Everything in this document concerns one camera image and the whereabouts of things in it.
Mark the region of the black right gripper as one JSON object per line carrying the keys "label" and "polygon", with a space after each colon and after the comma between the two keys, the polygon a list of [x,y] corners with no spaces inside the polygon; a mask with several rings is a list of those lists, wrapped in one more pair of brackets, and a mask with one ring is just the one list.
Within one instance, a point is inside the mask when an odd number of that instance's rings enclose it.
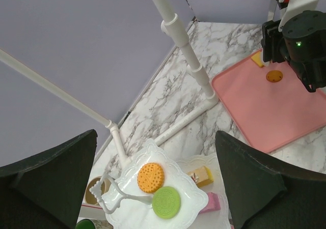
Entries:
{"label": "black right gripper", "polygon": [[282,63],[285,62],[286,59],[282,54],[282,50],[285,48],[284,39],[282,32],[279,31],[280,20],[274,21],[275,24],[268,29],[266,35],[266,43],[267,37],[270,39],[270,42],[265,46],[265,61],[267,59],[272,63]]}

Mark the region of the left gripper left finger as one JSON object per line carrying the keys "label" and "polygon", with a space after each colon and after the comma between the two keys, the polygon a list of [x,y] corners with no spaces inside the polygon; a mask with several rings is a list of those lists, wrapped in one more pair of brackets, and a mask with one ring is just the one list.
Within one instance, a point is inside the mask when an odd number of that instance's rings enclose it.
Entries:
{"label": "left gripper left finger", "polygon": [[1,228],[75,228],[97,148],[88,130],[1,167]]}

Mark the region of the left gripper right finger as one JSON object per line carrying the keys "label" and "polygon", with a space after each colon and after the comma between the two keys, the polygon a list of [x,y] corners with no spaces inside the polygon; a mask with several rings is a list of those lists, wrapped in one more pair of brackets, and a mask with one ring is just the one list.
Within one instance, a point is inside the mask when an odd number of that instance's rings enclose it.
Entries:
{"label": "left gripper right finger", "polygon": [[325,228],[325,174],[260,152],[224,131],[215,149],[234,228]]}

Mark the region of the yellow rectangular biscuit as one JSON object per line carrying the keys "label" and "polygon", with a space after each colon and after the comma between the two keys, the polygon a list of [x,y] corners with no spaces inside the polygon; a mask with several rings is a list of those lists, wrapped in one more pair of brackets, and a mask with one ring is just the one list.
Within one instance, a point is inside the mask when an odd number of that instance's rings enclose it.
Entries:
{"label": "yellow rectangular biscuit", "polygon": [[259,67],[264,67],[264,64],[261,60],[261,52],[257,52],[254,55],[251,56],[251,60]]}

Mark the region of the orange chip cookie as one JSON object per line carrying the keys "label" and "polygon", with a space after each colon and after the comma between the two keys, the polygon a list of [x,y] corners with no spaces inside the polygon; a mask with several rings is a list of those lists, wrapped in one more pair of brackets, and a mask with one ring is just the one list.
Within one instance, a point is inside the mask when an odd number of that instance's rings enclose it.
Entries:
{"label": "orange chip cookie", "polygon": [[266,80],[272,83],[279,82],[283,78],[283,73],[279,70],[272,70],[266,74]]}

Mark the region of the pink cake slice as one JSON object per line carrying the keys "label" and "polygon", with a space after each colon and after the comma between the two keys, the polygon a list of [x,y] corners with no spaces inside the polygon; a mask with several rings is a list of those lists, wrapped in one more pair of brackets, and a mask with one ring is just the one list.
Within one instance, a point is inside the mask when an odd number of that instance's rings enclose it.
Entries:
{"label": "pink cake slice", "polygon": [[207,205],[199,212],[199,214],[219,211],[221,209],[219,197],[216,193],[208,192],[208,203]]}

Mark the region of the yellow sponge cake square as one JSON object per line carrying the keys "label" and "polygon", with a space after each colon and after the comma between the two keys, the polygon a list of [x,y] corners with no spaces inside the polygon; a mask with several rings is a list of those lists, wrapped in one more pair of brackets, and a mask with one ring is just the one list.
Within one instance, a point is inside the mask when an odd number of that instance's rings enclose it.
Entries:
{"label": "yellow sponge cake square", "polygon": [[189,171],[187,174],[199,188],[214,182],[211,170],[206,166],[201,166],[193,171]]}

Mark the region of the pink serving tray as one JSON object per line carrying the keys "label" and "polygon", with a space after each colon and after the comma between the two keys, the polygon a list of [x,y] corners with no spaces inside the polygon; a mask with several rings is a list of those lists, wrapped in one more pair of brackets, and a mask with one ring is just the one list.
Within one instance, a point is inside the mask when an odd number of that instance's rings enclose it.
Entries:
{"label": "pink serving tray", "polygon": [[[269,82],[279,70],[283,78]],[[283,62],[259,68],[247,57],[212,80],[212,87],[249,145],[264,153],[325,126],[325,93],[309,93]]]}

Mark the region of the three tier white stand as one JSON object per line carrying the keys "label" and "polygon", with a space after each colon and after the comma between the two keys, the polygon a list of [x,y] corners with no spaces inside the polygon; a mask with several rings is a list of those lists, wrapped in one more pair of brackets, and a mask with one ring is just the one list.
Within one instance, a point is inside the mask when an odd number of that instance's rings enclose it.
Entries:
{"label": "three tier white stand", "polygon": [[90,192],[114,228],[230,228],[216,154],[175,162],[149,139],[113,179]]}

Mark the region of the green round biscuit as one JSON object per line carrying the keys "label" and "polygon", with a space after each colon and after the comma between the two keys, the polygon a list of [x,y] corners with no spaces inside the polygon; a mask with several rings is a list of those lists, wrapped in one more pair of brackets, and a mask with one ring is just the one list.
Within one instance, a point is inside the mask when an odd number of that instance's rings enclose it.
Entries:
{"label": "green round biscuit", "polygon": [[172,219],[181,207],[181,197],[179,192],[171,187],[164,186],[158,189],[152,199],[152,209],[161,219]]}

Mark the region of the orange sandwich biscuit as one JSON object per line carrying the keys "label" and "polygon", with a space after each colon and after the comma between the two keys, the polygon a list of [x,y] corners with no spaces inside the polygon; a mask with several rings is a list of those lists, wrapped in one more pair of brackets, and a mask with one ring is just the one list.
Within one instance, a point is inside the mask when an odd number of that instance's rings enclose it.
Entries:
{"label": "orange sandwich biscuit", "polygon": [[147,163],[141,167],[137,176],[138,187],[145,193],[154,193],[162,187],[165,172],[158,163]]}

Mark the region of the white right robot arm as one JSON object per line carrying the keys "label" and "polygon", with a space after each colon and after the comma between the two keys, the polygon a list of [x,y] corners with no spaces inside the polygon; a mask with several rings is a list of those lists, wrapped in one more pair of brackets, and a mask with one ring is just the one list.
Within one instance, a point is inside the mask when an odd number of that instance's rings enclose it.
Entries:
{"label": "white right robot arm", "polygon": [[325,13],[304,11],[278,30],[280,21],[262,25],[262,61],[286,62],[306,90],[325,87]]}

